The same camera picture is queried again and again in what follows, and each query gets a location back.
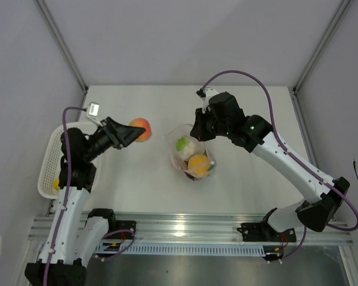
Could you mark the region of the white green toy cabbage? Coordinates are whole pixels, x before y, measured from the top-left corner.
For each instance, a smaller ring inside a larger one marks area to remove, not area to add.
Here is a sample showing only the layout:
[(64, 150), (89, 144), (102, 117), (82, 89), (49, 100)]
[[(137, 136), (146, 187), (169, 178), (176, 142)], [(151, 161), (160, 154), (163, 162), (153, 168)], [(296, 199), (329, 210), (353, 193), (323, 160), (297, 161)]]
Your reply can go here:
[(196, 154), (196, 143), (189, 137), (181, 137), (176, 143), (177, 156), (183, 161), (188, 161)]

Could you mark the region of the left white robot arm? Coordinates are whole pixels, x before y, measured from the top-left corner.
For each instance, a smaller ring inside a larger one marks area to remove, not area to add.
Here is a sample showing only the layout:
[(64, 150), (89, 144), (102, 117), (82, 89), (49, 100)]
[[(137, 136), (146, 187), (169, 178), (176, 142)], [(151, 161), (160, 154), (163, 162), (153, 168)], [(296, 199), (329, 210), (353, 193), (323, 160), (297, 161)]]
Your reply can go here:
[(122, 125), (110, 117), (91, 135), (63, 126), (57, 209), (38, 260), (26, 265), (30, 285), (84, 285), (88, 262), (102, 239), (135, 237), (133, 230), (118, 227), (112, 209), (93, 209), (84, 230), (78, 228), (97, 172), (93, 161), (109, 148), (129, 146), (145, 132), (142, 126)]

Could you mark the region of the yellow toy pear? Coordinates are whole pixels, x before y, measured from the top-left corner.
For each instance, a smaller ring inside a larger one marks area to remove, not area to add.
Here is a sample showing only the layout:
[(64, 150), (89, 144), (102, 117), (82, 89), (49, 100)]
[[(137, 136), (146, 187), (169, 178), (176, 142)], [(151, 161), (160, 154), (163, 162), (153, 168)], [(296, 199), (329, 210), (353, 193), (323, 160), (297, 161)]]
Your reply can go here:
[(56, 191), (59, 191), (60, 190), (60, 186), (59, 186), (59, 179), (56, 179), (53, 183), (53, 188), (56, 190)]

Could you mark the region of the clear zip top bag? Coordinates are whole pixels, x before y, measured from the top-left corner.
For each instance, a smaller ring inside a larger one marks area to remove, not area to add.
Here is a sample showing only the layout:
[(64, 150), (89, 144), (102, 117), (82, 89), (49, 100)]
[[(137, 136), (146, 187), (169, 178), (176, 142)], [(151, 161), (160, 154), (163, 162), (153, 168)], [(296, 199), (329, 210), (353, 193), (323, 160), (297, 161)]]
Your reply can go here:
[(193, 181), (212, 176), (217, 162), (204, 142), (190, 135), (193, 125), (178, 125), (165, 135), (173, 168)]

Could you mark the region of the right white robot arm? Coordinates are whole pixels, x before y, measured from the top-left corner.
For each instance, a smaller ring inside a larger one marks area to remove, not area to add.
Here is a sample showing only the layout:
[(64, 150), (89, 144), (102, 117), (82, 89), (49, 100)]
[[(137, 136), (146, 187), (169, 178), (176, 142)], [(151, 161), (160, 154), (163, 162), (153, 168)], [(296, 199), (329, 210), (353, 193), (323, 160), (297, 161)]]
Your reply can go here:
[(218, 136), (228, 138), (266, 161), (303, 196), (298, 203), (270, 210), (261, 222), (261, 235), (271, 241), (298, 226), (322, 232), (341, 206), (349, 182), (343, 177), (334, 179), (298, 157), (275, 135), (268, 121), (259, 115), (245, 115), (232, 94), (206, 88), (198, 91), (198, 95), (203, 99), (203, 107), (195, 111), (192, 137), (200, 142)]

